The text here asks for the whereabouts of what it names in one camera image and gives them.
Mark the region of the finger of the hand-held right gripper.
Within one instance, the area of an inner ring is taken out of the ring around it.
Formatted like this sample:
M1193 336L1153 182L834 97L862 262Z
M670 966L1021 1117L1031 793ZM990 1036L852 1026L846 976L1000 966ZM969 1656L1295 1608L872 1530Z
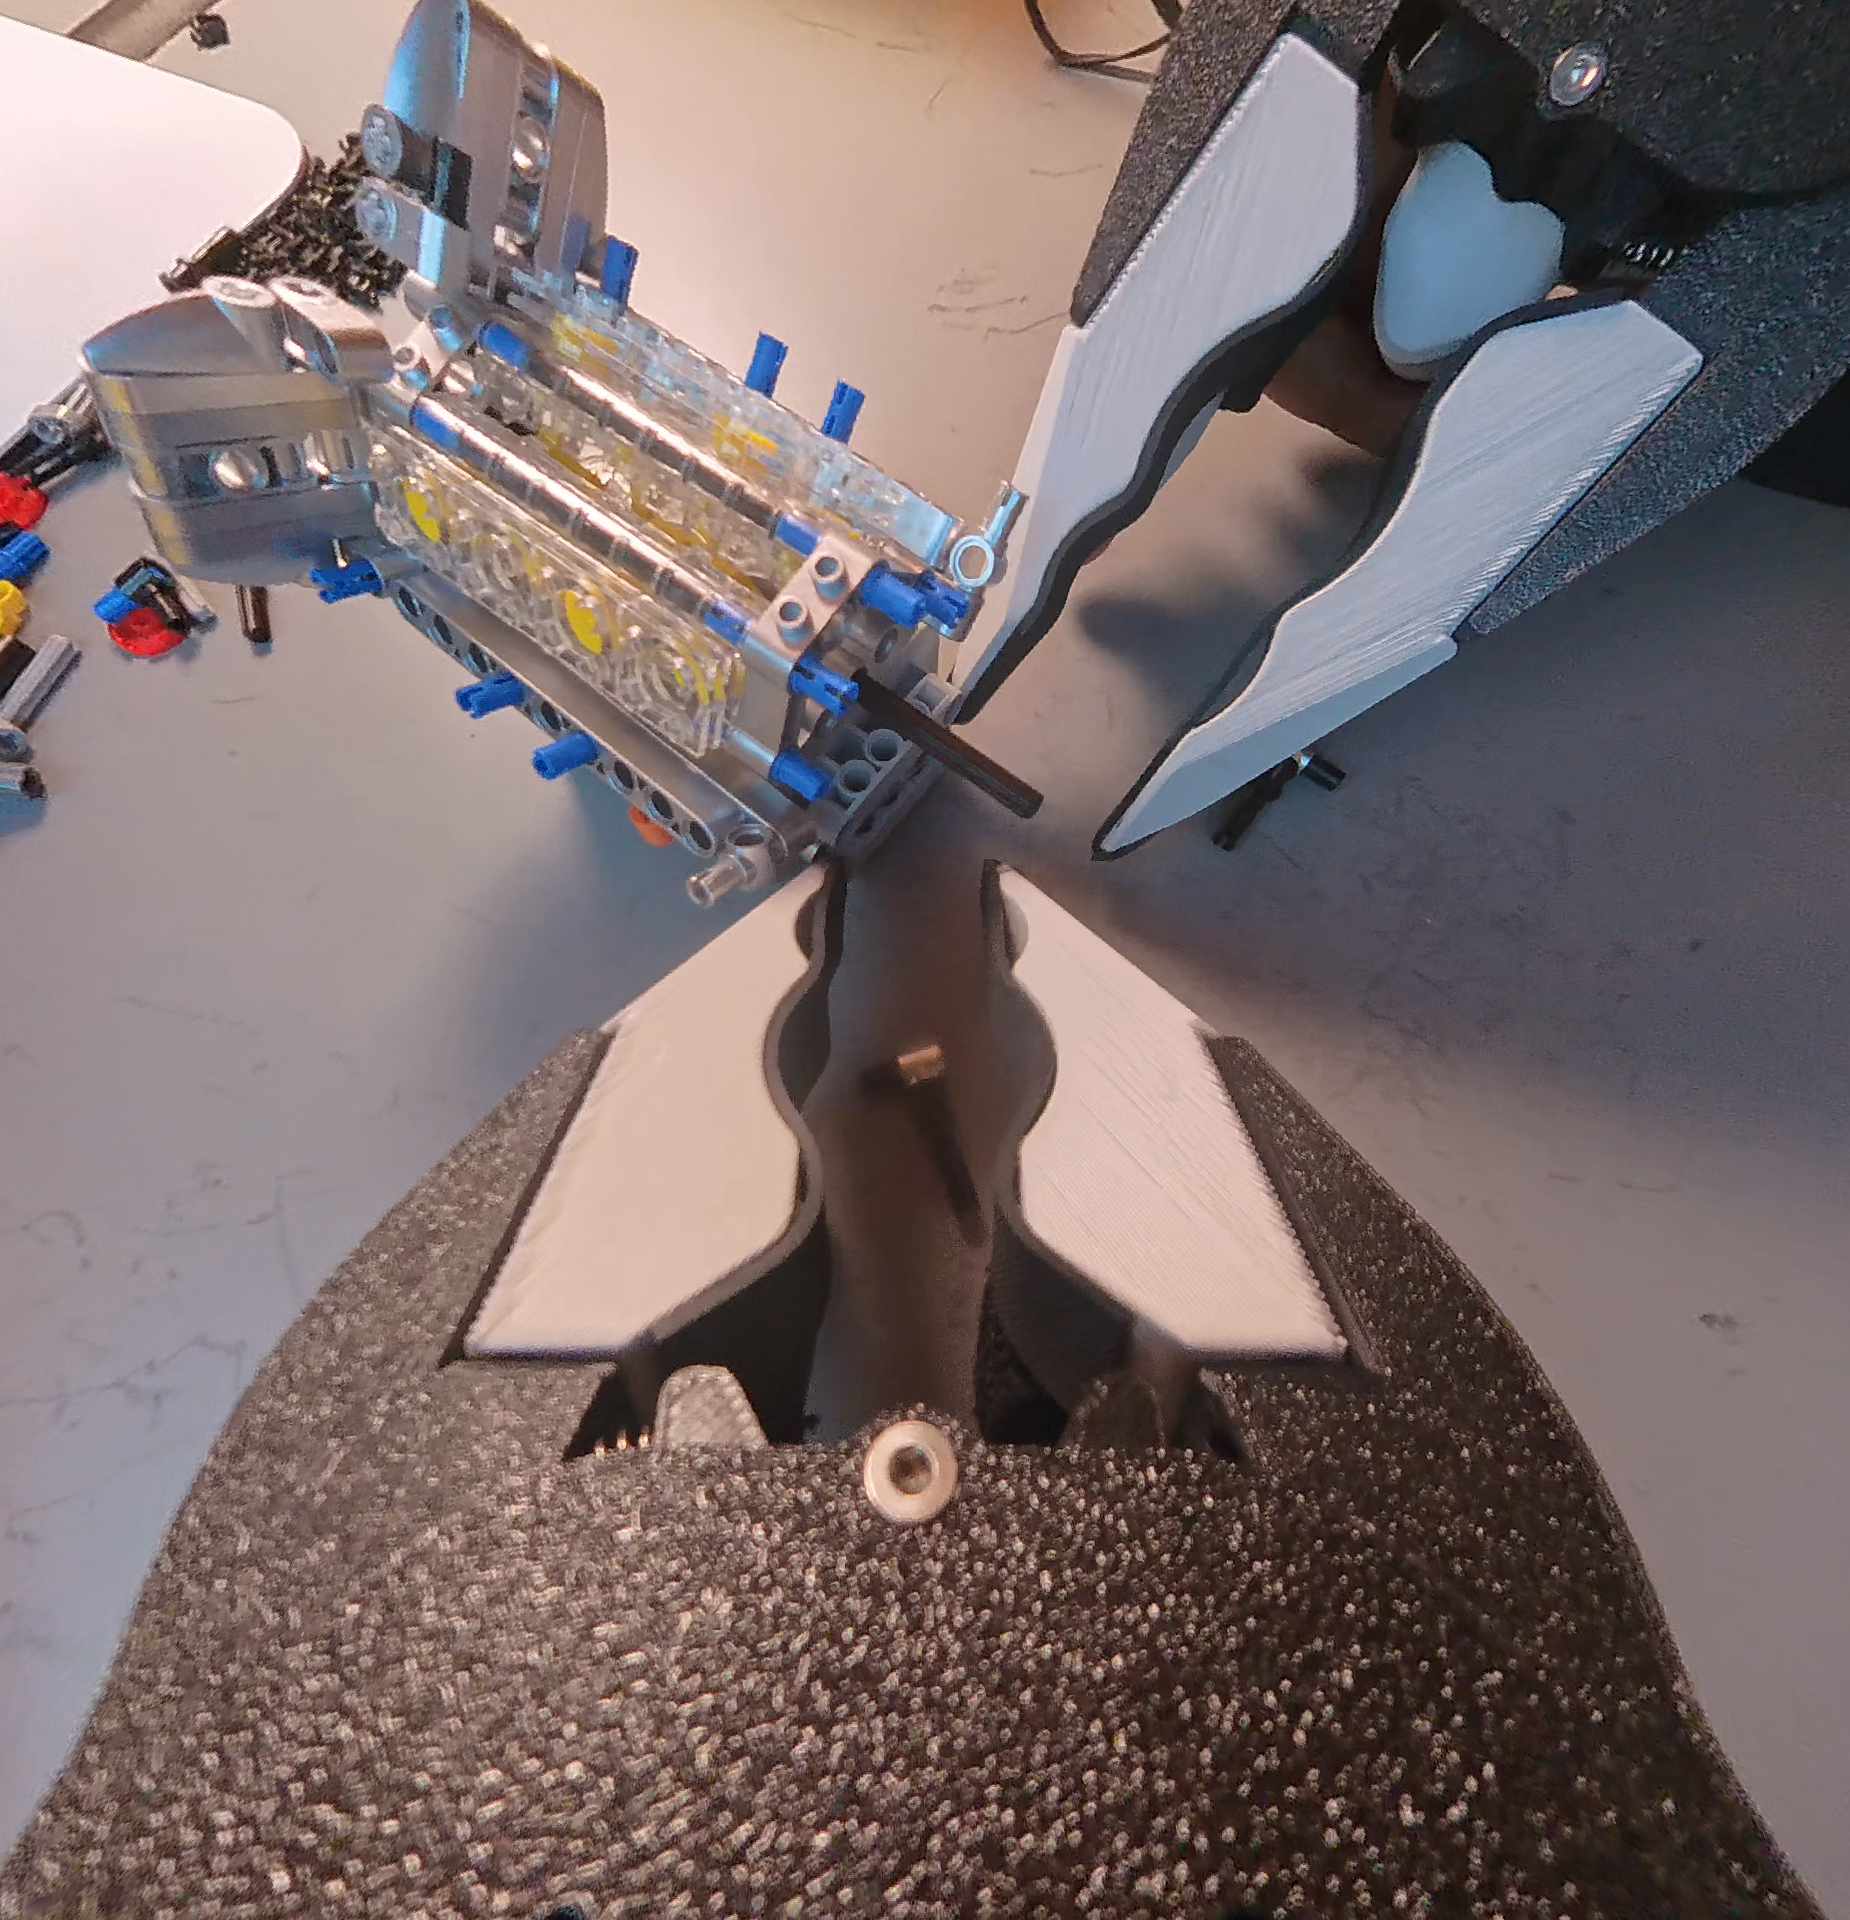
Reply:
M972 717L1050 630L1095 541L1145 511L1196 415L1273 347L1344 266L1368 197L1368 105L1280 33L1084 324L1067 324L1012 489L1007 569L949 672Z
M1700 347L1616 294L1493 324L1436 382L1349 558L1274 614L1251 681L1163 750L1098 851L1135 848L1449 660L1464 616L1700 365Z

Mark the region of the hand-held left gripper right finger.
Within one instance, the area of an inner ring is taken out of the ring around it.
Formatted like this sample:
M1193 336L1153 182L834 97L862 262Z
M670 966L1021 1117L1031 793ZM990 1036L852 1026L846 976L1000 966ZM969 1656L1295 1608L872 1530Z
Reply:
M1225 1044L1008 864L982 888L1019 1106L994 1175L990 1300L1054 1399L1156 1364L1376 1368Z

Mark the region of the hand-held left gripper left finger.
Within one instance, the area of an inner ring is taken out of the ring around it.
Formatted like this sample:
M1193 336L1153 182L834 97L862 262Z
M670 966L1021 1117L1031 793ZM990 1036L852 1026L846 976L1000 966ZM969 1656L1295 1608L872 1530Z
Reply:
M840 873L803 872L615 1016L464 1355L621 1355L793 1254L821 1206L803 1110L838 935Z

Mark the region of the black long connector pin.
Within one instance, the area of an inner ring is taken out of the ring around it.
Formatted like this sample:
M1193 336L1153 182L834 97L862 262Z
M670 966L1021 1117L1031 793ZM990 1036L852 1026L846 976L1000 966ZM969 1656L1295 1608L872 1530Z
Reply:
M1308 780L1323 791L1337 791L1346 772L1330 758L1317 750L1302 750L1273 764L1273 769L1242 783L1226 803L1217 828L1210 832L1210 843L1217 850L1236 850L1262 813L1273 806L1285 785L1295 780Z

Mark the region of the toy engine model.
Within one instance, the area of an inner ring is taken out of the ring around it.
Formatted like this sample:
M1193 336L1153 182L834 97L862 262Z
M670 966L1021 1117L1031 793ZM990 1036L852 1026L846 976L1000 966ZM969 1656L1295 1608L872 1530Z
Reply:
M242 589L375 595L692 851L689 895L862 851L935 764L1019 819L939 670L1019 494L969 526L632 308L599 94L484 5L416 5L361 116L361 237L413 325L314 275L206 275L83 367L158 553Z

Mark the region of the small black connector pin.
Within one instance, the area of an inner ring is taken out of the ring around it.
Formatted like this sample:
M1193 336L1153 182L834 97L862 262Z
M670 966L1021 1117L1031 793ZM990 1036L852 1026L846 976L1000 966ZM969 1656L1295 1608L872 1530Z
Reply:
M861 1074L861 1089L889 1096L904 1106L935 1167L960 1234L979 1243L987 1234L987 1213L960 1143L960 1129L947 1091L947 1057L937 1041L914 1044L892 1059L876 1061Z

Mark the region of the scattered small coloured parts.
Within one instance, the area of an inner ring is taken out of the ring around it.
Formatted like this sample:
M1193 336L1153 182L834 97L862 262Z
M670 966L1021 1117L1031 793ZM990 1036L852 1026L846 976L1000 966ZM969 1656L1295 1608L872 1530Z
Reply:
M0 803L45 798L33 721L81 657L71 637L43 627L29 637L29 588L50 557L38 528L52 487L110 454L83 376L34 406L0 445ZM130 657L174 653L218 621L201 589L153 557L125 564L99 595L94 614L112 648Z

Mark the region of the pile of small black parts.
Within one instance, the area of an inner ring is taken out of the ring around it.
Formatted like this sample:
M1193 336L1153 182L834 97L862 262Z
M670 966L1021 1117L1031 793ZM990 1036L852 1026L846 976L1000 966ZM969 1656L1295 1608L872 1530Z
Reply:
M333 160L311 158L303 175L236 234L236 247L213 272L252 282L299 275L351 303L381 305L408 270L368 245L357 226L354 197L362 179L359 133L350 132Z

